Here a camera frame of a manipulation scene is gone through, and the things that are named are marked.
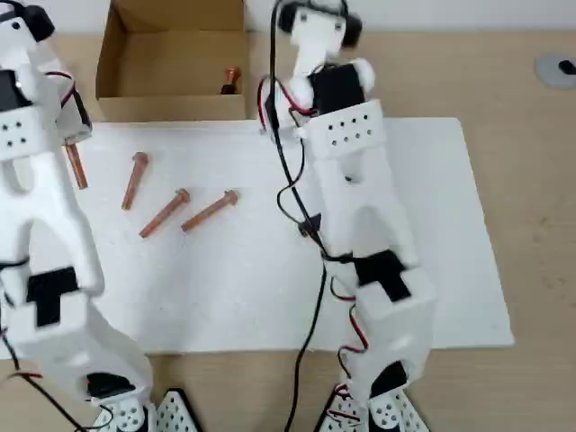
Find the white foam board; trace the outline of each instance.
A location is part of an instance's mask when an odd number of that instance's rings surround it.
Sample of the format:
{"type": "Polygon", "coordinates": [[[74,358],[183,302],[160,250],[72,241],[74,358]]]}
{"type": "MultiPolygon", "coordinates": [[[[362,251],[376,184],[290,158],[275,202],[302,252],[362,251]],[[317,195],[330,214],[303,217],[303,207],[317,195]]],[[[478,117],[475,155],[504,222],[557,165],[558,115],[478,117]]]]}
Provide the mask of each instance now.
{"type": "MultiPolygon", "coordinates": [[[[387,119],[399,196],[423,266],[440,291],[434,347],[513,343],[491,243],[456,119],[387,119]]],[[[274,146],[253,121],[97,124],[80,146],[90,187],[77,192],[106,277],[96,300],[118,330],[149,353],[299,348],[320,285],[318,250],[275,207],[285,180],[274,146]],[[136,151],[150,165],[131,211],[122,197],[136,151]],[[188,188],[192,202],[154,236],[140,230],[188,188]],[[185,235],[180,225],[224,190],[238,205],[185,235]]],[[[287,157],[294,169],[298,147],[287,157]]],[[[310,172],[302,193],[313,207],[310,172]]],[[[286,205],[297,214],[291,198],[286,205]]],[[[34,272],[69,263],[41,224],[31,242],[34,272]]],[[[346,305],[325,297],[311,347],[335,350],[350,335],[346,305]]],[[[7,357],[6,352],[0,355],[7,357]]]]}

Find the brown cardboard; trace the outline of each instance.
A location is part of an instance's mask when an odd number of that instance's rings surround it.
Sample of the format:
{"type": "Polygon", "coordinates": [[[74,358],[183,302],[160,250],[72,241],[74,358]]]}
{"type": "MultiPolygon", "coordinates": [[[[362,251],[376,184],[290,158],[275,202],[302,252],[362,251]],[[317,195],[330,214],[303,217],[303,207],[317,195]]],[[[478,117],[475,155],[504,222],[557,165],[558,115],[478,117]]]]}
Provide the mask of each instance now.
{"type": "Polygon", "coordinates": [[[241,0],[112,0],[96,75],[108,122],[241,120],[225,69],[248,72],[241,0]]]}

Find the wooden table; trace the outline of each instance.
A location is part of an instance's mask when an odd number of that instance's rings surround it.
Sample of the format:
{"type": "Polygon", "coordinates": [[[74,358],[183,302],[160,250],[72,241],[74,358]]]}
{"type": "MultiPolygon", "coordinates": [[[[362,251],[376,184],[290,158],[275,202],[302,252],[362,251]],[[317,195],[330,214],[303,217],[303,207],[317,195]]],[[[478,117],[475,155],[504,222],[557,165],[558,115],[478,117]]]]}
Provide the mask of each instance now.
{"type": "MultiPolygon", "coordinates": [[[[254,88],[266,72],[268,44],[264,35],[250,38],[254,88]]],[[[93,98],[99,45],[97,36],[56,40],[95,121],[102,119],[93,98]]],[[[286,76],[293,50],[281,45],[286,76]]],[[[431,355],[409,393],[435,431],[576,430],[576,90],[536,79],[534,60],[546,52],[576,57],[576,33],[375,33],[356,53],[375,66],[375,95],[390,116],[462,121],[517,338],[509,349],[431,355]]],[[[207,431],[281,430],[294,357],[154,356],[155,396],[184,386],[207,431]]],[[[1,363],[7,374],[11,366],[1,363]]],[[[312,430],[337,374],[333,354],[306,357],[294,431],[312,430]]],[[[90,424],[90,409],[55,394],[90,424]]],[[[0,419],[13,425],[6,430],[71,430],[16,381],[0,391],[0,419]]]]}

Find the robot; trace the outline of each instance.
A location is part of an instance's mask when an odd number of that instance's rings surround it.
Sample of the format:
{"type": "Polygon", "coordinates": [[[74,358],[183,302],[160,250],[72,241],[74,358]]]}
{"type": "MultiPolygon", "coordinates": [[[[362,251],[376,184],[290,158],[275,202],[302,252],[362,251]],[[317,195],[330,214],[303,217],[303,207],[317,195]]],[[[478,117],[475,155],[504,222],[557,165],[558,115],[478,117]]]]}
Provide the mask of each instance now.
{"type": "MultiPolygon", "coordinates": [[[[423,373],[437,290],[419,264],[395,191],[381,103],[366,97],[374,70],[362,58],[327,63],[358,43],[362,24],[346,3],[339,10],[276,4],[282,5],[278,25],[291,35],[298,58],[288,84],[274,83],[277,91],[260,107],[261,119],[268,131],[292,131],[303,140],[321,198],[319,212],[300,229],[321,239],[331,291],[352,304],[349,319],[357,334],[338,351],[341,383],[316,430],[426,430],[402,390],[423,373]],[[296,128],[294,111],[305,121],[296,128]],[[379,233],[368,246],[356,241],[366,225],[379,233]]],[[[259,99],[270,88],[263,82],[259,99]]]]}
{"type": "Polygon", "coordinates": [[[54,32],[45,11],[8,0],[0,8],[0,282],[9,305],[7,337],[71,396],[108,407],[112,426],[154,431],[152,368],[94,305],[104,274],[62,151],[89,136],[90,121],[70,75],[41,45],[54,32]],[[19,182],[15,161],[29,163],[31,188],[19,182]],[[31,274],[35,221],[66,245],[73,267],[31,274]]]}

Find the copper bolt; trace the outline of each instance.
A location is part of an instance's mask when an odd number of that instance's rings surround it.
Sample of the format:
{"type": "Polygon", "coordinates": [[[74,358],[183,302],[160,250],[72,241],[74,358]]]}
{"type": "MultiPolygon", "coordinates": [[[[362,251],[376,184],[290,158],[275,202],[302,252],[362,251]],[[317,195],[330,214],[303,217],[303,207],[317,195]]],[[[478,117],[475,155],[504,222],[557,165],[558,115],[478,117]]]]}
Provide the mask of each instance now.
{"type": "Polygon", "coordinates": [[[194,216],[193,218],[191,218],[187,223],[185,223],[184,225],[182,225],[182,231],[183,232],[188,232],[190,230],[193,230],[194,228],[196,228],[198,225],[200,225],[202,222],[206,221],[208,218],[210,218],[215,212],[223,209],[224,207],[226,207],[227,205],[236,205],[236,203],[238,202],[238,194],[234,191],[226,191],[224,193],[224,197],[219,199],[217,202],[215,202],[213,205],[211,205],[210,207],[202,210],[200,213],[198,213],[196,216],[194,216]]]}
{"type": "Polygon", "coordinates": [[[86,175],[84,174],[84,169],[82,168],[82,160],[78,154],[78,148],[76,144],[67,144],[66,153],[68,154],[68,159],[70,160],[70,165],[72,165],[72,171],[74,171],[74,177],[78,183],[78,188],[86,189],[88,187],[88,182],[86,181],[86,175]]]}
{"type": "Polygon", "coordinates": [[[162,211],[149,223],[146,228],[140,232],[140,236],[143,239],[147,239],[158,227],[170,217],[174,211],[180,207],[182,204],[190,202],[190,194],[185,189],[178,189],[176,191],[176,197],[168,203],[168,205],[162,209],[162,211]]]}
{"type": "Polygon", "coordinates": [[[220,90],[221,95],[234,95],[236,93],[236,83],[241,77],[242,72],[239,67],[229,67],[226,69],[226,83],[220,90]]]}
{"type": "Polygon", "coordinates": [[[130,176],[130,181],[128,182],[126,194],[124,195],[124,201],[122,203],[122,208],[124,210],[132,208],[134,197],[136,196],[138,186],[140,185],[140,180],[142,179],[149,162],[148,155],[141,151],[136,153],[132,159],[134,160],[134,169],[132,170],[132,175],[130,176]]]}

